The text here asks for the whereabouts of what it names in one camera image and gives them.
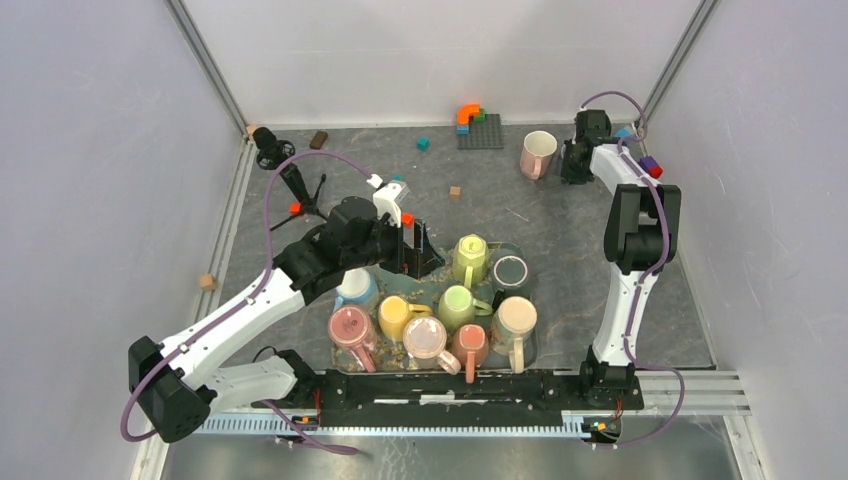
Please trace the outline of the dark teal mug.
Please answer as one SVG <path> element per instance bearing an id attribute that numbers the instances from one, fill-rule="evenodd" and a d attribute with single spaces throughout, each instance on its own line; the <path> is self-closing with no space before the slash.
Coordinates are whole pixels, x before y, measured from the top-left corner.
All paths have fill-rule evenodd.
<path id="1" fill-rule="evenodd" d="M 530 296 L 529 266 L 521 256 L 509 254 L 499 257 L 492 267 L 491 274 L 491 283 L 496 291 L 507 296 Z"/>

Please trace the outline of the light pink hexagonal mug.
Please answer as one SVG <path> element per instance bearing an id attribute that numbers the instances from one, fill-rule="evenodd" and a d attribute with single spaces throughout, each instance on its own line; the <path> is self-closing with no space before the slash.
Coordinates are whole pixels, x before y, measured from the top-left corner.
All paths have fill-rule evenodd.
<path id="1" fill-rule="evenodd" d="M 524 137 L 519 160 L 521 173 L 531 180 L 539 180 L 557 151 L 558 142 L 551 133 L 543 130 L 528 133 Z"/>

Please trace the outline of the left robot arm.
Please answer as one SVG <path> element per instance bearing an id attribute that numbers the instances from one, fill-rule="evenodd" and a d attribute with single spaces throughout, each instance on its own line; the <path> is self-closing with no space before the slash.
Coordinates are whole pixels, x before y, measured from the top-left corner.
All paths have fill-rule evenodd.
<path id="1" fill-rule="evenodd" d="M 395 200 L 347 197 L 328 219 L 272 255 L 239 295 L 197 324 L 156 342 L 143 336 L 128 349 L 130 400 L 120 429 L 131 442 L 129 415 L 139 406 L 166 443 L 196 431 L 215 411 L 264 400 L 306 405 L 313 379 L 282 358 L 223 367 L 223 362 L 270 325 L 341 285 L 345 274 L 377 265 L 419 279 L 443 265 L 425 222 L 404 219 Z"/>

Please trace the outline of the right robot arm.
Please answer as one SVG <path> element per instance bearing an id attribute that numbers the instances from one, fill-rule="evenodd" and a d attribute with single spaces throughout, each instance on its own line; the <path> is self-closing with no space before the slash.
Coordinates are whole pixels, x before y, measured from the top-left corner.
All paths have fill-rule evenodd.
<path id="1" fill-rule="evenodd" d="M 610 291 L 577 382 L 580 400 L 602 408 L 636 388 L 638 333 L 651 290 L 676 254 L 682 193 L 675 185 L 662 185 L 655 166 L 633 158 L 624 140 L 613 137 L 602 110 L 576 114 L 574 136 L 565 141 L 561 158 L 564 183 L 599 180 L 612 195 L 603 237 Z"/>

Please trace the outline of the yellow-green hexagonal mug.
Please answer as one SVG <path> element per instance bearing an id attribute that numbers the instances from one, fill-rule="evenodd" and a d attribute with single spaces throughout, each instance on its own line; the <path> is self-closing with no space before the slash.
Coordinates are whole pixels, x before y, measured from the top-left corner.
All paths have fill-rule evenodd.
<path id="1" fill-rule="evenodd" d="M 470 234 L 460 238 L 453 253 L 453 277 L 470 289 L 485 279 L 489 256 L 488 243 L 482 237 Z"/>

